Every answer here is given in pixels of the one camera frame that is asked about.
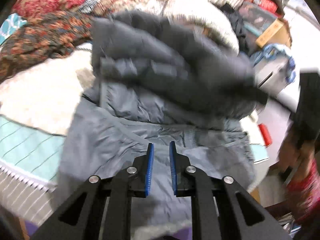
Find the grey puffer jacket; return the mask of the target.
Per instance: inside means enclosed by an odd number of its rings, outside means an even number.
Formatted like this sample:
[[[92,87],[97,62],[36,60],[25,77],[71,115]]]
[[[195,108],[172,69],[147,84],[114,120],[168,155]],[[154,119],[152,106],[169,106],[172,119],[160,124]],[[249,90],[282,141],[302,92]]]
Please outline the grey puffer jacket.
[[[96,18],[93,86],[68,130],[52,205],[90,176],[114,176],[153,144],[151,192],[132,201],[131,237],[152,239],[191,225],[191,201],[174,196],[169,144],[209,176],[255,181],[240,120],[255,109],[252,65],[208,38],[140,11]]]

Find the purple cloth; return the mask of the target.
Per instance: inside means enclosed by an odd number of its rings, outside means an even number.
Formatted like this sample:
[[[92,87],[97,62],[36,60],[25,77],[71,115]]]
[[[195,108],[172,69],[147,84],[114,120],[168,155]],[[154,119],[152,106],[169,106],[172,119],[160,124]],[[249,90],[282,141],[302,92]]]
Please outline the purple cloth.
[[[31,236],[31,239],[192,239],[193,231],[190,225],[175,228],[172,225],[147,226],[131,233],[121,230],[121,235],[105,235],[110,230],[99,226],[84,228],[76,226],[43,225]]]

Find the red small object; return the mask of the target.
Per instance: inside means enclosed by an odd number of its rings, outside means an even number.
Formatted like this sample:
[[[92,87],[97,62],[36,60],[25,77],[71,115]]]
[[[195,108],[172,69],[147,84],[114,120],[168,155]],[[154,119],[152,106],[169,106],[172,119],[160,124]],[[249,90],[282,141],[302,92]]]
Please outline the red small object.
[[[268,147],[268,146],[272,145],[272,138],[271,138],[271,135],[269,133],[267,126],[265,124],[259,124],[258,127],[259,127],[260,133],[263,137],[265,146]]]

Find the cream teal quilted bedspread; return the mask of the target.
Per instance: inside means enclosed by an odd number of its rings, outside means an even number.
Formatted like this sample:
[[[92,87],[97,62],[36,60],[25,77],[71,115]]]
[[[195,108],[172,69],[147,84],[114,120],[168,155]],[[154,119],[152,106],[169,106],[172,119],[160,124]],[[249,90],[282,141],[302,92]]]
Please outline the cream teal quilted bedspread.
[[[94,80],[91,51],[82,44],[1,84],[1,205],[38,226],[53,211],[63,143]]]

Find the grey plastic bin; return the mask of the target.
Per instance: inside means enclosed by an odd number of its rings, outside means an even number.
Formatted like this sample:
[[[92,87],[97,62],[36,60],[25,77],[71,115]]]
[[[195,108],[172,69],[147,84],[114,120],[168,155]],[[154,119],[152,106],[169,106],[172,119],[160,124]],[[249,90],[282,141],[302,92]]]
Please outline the grey plastic bin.
[[[274,60],[261,59],[253,67],[255,84],[262,91],[277,96],[287,85],[287,64],[289,59],[283,55]]]

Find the blue white patterned cloth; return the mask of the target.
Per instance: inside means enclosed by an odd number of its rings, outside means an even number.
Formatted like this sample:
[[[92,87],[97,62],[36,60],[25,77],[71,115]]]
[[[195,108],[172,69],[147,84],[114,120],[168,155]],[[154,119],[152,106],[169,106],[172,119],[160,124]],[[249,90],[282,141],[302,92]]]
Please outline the blue white patterned cloth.
[[[281,55],[286,57],[288,60],[285,66],[285,80],[287,84],[291,84],[296,78],[296,64],[293,59],[291,49],[286,45],[279,43],[267,44],[262,48],[262,50],[253,53],[250,56],[250,61],[253,63],[253,66],[256,66],[262,59],[273,61]]]

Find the brown cardboard box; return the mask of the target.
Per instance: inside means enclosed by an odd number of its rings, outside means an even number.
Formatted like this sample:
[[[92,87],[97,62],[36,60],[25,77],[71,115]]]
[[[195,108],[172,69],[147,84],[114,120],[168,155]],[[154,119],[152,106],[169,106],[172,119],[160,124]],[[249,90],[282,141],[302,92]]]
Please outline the brown cardboard box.
[[[286,21],[275,20],[255,41],[259,48],[272,43],[283,44],[291,48],[292,37]]]

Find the red patterned blanket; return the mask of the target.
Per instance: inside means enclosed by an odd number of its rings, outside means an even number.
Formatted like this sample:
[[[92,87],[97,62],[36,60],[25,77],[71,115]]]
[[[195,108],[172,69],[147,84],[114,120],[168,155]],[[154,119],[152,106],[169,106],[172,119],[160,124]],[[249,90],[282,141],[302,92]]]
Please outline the red patterned blanket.
[[[17,0],[12,10],[26,19],[1,49],[4,82],[48,58],[63,58],[91,40],[93,17],[132,10],[142,0]]]

